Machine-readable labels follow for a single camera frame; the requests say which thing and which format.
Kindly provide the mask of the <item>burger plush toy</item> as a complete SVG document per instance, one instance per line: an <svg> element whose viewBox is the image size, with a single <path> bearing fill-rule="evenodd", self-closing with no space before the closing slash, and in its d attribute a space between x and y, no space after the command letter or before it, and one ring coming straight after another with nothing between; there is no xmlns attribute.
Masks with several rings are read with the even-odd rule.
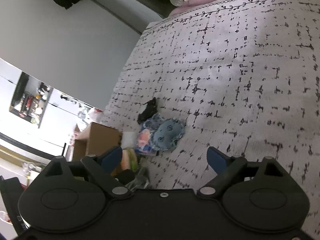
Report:
<svg viewBox="0 0 320 240"><path fill-rule="evenodd" d="M139 170L138 158L132 148L123 149L119 169L121 171L131 170L133 172L137 172Z"/></svg>

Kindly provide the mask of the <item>clear plastic bag dark item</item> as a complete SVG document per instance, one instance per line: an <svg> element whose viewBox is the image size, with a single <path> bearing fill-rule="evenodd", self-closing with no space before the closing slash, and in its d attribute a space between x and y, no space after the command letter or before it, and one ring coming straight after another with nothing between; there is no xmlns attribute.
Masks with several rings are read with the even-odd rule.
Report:
<svg viewBox="0 0 320 240"><path fill-rule="evenodd" d="M116 176L118 181L127 187L130 191L137 189L147 189L150 185L149 172L145 167L141 167L137 172L124 170Z"/></svg>

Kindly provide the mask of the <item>colorful blue pink pouch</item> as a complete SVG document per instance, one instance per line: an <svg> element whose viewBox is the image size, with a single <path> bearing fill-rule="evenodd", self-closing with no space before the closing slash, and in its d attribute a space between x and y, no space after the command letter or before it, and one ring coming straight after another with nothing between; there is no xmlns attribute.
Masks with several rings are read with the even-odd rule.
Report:
<svg viewBox="0 0 320 240"><path fill-rule="evenodd" d="M143 128L138 134L135 152L140 155L156 156L158 151L151 147L151 133L149 129Z"/></svg>

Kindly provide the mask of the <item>blue denim plush pad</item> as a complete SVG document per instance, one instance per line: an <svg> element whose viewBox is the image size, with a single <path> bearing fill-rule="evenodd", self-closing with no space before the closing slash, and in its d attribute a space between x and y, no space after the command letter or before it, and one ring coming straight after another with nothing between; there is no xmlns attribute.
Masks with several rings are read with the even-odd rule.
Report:
<svg viewBox="0 0 320 240"><path fill-rule="evenodd" d="M150 131L149 145L155 151L173 151L177 142L184 136L186 122L176 118L164 118L154 114L144 122L143 127Z"/></svg>

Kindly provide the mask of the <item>black white small plush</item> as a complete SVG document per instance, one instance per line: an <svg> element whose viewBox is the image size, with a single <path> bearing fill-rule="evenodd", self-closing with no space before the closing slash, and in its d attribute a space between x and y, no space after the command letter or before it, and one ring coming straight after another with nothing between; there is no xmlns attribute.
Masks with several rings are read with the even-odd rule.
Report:
<svg viewBox="0 0 320 240"><path fill-rule="evenodd" d="M153 97L148 102L144 103L140 109L137 122L141 125L143 122L151 118L157 113L157 100Z"/></svg>

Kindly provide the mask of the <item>brown cardboard box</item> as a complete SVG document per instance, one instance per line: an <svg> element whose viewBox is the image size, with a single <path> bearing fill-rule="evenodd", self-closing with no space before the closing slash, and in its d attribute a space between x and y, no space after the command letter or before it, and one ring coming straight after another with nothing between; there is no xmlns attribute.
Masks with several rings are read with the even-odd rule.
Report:
<svg viewBox="0 0 320 240"><path fill-rule="evenodd" d="M100 156L121 144L122 133L115 128L92 122L80 132L76 126L67 161L79 161L86 155Z"/></svg>

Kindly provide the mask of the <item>white black patterned bedspread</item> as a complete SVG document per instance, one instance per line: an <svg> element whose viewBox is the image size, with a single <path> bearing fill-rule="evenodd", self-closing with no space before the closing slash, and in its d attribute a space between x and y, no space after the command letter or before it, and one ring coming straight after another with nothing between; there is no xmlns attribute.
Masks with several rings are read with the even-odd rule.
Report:
<svg viewBox="0 0 320 240"><path fill-rule="evenodd" d="M135 131L152 98L186 123L174 151L144 159L153 187L210 181L209 146L271 156L307 193L303 229L319 239L319 0L219 0L149 25L101 122Z"/></svg>

